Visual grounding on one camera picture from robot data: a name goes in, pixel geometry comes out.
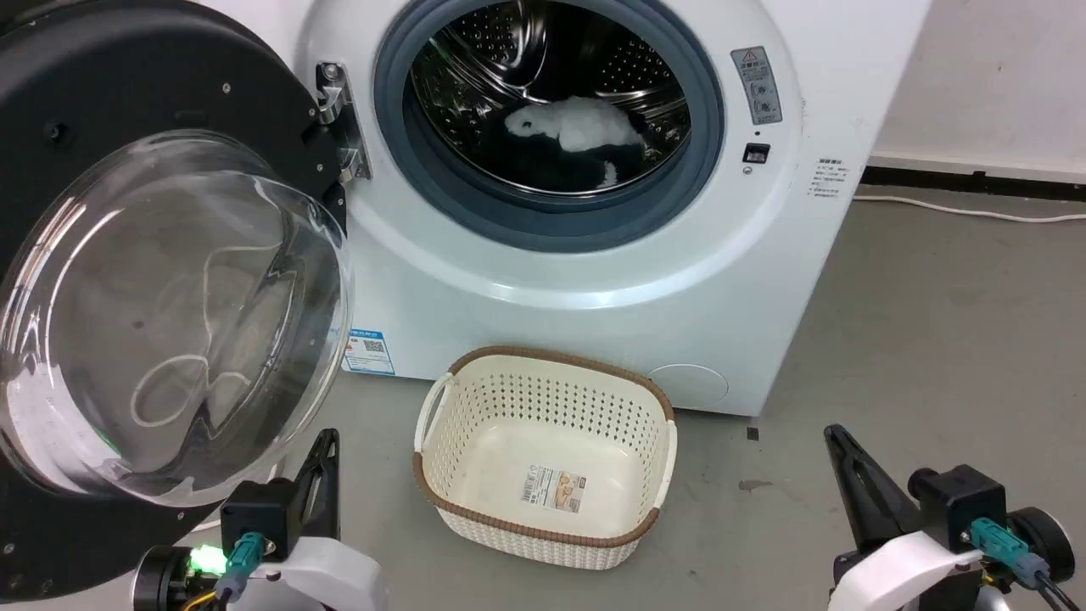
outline front-load washing machine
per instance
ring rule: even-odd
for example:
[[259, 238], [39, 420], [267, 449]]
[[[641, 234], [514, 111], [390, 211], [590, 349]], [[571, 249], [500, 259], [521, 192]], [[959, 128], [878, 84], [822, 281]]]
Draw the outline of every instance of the front-load washing machine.
[[189, 532], [344, 362], [757, 413], [926, 9], [211, 4], [0, 4], [0, 602]]
[[[482, 346], [551, 348], [756, 416], [930, 2], [204, 3], [311, 89], [328, 62], [350, 84], [345, 369], [433, 380]], [[639, 158], [593, 174], [503, 132], [574, 96], [632, 116]]]

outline open washer door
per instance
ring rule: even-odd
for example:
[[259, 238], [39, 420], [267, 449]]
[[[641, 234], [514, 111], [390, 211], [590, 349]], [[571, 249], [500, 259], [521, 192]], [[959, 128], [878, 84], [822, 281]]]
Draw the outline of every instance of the open washer door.
[[65, 4], [0, 22], [0, 602], [266, 478], [350, 330], [327, 109], [209, 9]]

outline white plastic basket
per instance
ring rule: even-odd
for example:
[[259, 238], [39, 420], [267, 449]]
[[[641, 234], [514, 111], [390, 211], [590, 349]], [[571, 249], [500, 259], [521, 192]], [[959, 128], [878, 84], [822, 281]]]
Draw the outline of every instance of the white plastic basket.
[[671, 405], [646, 378], [557, 353], [483, 348], [430, 390], [415, 480], [460, 536], [603, 570], [629, 558], [656, 521], [677, 444]]

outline door hinge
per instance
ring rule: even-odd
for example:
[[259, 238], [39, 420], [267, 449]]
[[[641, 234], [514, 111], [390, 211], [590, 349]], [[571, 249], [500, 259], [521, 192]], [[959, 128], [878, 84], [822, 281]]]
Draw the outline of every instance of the door hinge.
[[317, 119], [328, 127], [339, 144], [339, 181], [345, 184], [355, 178], [369, 179], [372, 174], [362, 126], [354, 107], [351, 81], [346, 68], [338, 62], [317, 63]]

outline blue sticker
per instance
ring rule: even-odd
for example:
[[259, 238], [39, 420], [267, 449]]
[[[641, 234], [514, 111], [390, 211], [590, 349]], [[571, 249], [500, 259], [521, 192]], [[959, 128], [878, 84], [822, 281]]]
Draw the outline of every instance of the blue sticker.
[[379, 331], [351, 330], [343, 365], [353, 372], [396, 374], [395, 368], [392, 367], [392, 357], [389, 355], [389, 345], [384, 342], [384, 334]]

